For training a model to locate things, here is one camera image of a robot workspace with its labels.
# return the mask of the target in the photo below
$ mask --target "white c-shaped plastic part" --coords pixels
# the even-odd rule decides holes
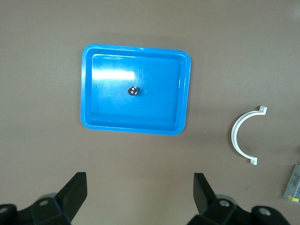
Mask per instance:
[[[250,159],[250,162],[253,164],[253,165],[257,165],[257,158],[254,157],[254,156],[249,156],[249,155],[246,155],[240,148],[239,148],[239,145],[238,145],[238,140],[237,140],[237,136],[238,136],[238,130],[240,128],[240,126],[242,125],[242,123],[252,117],[252,116],[257,116],[257,115],[265,115],[267,112],[267,107],[265,106],[260,106],[259,110],[258,111],[251,111],[251,112],[248,112],[244,115],[242,115],[241,117],[239,117],[239,119],[235,122],[233,128],[232,128],[232,132],[231,132],[231,141],[232,141],[232,144],[234,146],[234,148],[237,150],[238,153],[240,153],[242,156]]]

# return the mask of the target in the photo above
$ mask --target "beige tabletop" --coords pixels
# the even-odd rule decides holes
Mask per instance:
[[[192,60],[177,136],[105,132],[80,121],[81,57],[91,43],[181,49]],[[300,2],[98,0],[0,2],[0,204],[18,209],[85,171],[74,225],[184,225],[193,174],[243,209],[282,194],[300,163]],[[230,141],[242,114],[239,145]]]

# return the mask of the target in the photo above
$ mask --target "blue tray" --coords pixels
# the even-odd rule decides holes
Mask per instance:
[[[177,135],[185,126],[191,59],[183,51],[89,45],[81,121],[90,129]]]

